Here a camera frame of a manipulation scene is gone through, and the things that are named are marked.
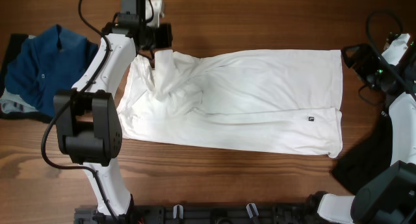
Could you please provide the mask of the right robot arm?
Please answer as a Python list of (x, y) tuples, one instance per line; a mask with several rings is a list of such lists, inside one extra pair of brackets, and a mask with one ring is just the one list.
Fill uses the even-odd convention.
[[(389, 131), (376, 132), (376, 144), (357, 150), (361, 156), (374, 156), (361, 165), (371, 178), (354, 196), (318, 192), (302, 206), (277, 206), (274, 223), (281, 223), (290, 211), (300, 223), (415, 222), (415, 46), (409, 39), (409, 34), (390, 36), (383, 53), (372, 42), (341, 51), (345, 64), (365, 85), (388, 96)], [(347, 56), (351, 49), (354, 54)]]

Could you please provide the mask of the white t-shirt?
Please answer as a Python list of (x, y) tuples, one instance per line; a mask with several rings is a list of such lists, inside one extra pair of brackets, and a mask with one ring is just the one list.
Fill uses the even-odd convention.
[(125, 138), (335, 158), (343, 148), (338, 50), (136, 57), (117, 111)]

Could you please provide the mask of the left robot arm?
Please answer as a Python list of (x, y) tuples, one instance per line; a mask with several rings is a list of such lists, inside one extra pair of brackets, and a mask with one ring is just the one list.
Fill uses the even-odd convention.
[(122, 128), (114, 97), (134, 58), (149, 51), (153, 61), (155, 49), (171, 47), (171, 25), (160, 22), (164, 8), (163, 0), (122, 0), (98, 31), (101, 43), (85, 73), (53, 98), (55, 117), (42, 138), (42, 157), (54, 168), (84, 171), (97, 199), (97, 207), (75, 211), (75, 223), (140, 221), (117, 160)]

